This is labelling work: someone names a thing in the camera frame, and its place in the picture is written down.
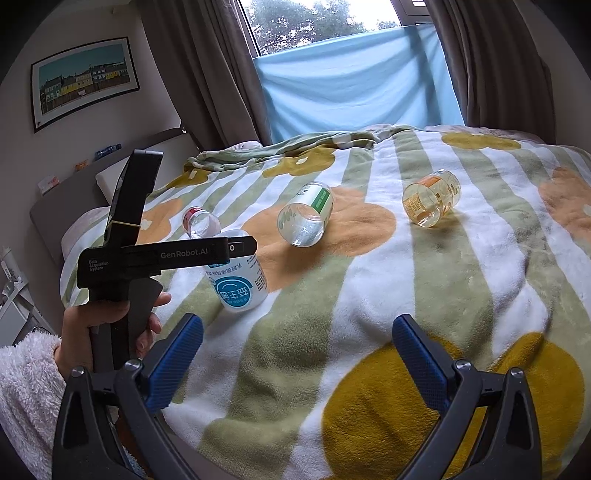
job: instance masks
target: sleeve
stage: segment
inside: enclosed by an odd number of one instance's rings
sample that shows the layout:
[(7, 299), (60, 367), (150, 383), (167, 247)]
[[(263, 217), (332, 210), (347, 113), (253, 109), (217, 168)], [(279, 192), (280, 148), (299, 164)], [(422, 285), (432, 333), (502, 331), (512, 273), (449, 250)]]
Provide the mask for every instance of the sleeve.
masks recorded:
[(66, 383), (53, 358), (60, 339), (41, 332), (0, 349), (0, 424), (38, 480), (51, 479), (51, 453)]

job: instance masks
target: hand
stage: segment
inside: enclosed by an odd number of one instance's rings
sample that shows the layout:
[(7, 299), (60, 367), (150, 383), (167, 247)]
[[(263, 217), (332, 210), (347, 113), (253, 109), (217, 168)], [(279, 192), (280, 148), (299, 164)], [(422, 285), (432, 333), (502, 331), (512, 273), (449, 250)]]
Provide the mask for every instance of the hand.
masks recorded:
[[(166, 305), (171, 299), (170, 293), (161, 293), (154, 307)], [(90, 346), (90, 327), (103, 323), (115, 323), (121, 320), (129, 310), (128, 301), (93, 301), (77, 307), (70, 307), (64, 312), (61, 328), (61, 345), (54, 353), (57, 369), (64, 380), (70, 376), (72, 368), (81, 365), (92, 370), (92, 347)], [(136, 341), (138, 357), (148, 353), (154, 343), (154, 333), (160, 333), (162, 325), (152, 313), (145, 332)]]

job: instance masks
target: blue cloth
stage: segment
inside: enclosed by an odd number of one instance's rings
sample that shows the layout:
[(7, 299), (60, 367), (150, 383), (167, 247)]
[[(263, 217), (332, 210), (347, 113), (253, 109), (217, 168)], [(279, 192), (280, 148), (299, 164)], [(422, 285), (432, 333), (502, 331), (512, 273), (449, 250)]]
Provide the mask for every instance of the blue cloth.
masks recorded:
[(432, 24), (325, 40), (255, 65), (274, 142), (373, 124), (464, 124)]

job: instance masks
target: blanket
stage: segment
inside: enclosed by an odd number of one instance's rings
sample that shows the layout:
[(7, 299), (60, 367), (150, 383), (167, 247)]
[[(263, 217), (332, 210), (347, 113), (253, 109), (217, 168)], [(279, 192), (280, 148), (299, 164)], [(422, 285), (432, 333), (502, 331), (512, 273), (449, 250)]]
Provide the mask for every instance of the blanket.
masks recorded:
[[(462, 198), (436, 228), (412, 225), (402, 191), (450, 170)], [(335, 209), (322, 240), (280, 237), (282, 206), (309, 181)], [(151, 195), (140, 242), (186, 238), (183, 212), (202, 206), (258, 241), (269, 296), (231, 314), (202, 268), (165, 271), (173, 301), (163, 335), (185, 312), (204, 342), (169, 426), (191, 447), (248, 480), (396, 478), (437, 420), (391, 345), (393, 319), (414, 316), (454, 358), (527, 374), (543, 471), (555, 478), (591, 427), (591, 161), (581, 150), (406, 126), (302, 135), (244, 151), (203, 153)], [(73, 247), (61, 279), (66, 305), (80, 252), (100, 245), (106, 219)], [(448, 475), (476, 438), (478, 411)]]

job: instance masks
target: sky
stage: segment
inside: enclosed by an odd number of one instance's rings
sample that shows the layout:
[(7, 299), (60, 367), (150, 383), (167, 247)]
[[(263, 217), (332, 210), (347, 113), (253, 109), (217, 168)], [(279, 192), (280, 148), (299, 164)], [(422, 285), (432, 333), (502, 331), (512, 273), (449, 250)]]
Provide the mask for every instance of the sky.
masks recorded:
[[(317, 0), (294, 0), (307, 7), (312, 7)], [(245, 7), (251, 0), (242, 0)], [(390, 0), (349, 0), (350, 12), (353, 19), (361, 22), (367, 30), (377, 30), (381, 21), (396, 21), (398, 17)]]
[(106, 47), (93, 48), (59, 60), (52, 61), (39, 68), (39, 85), (62, 75), (67, 77), (88, 70), (88, 65), (119, 63), (125, 61), (123, 45), (118, 43)]

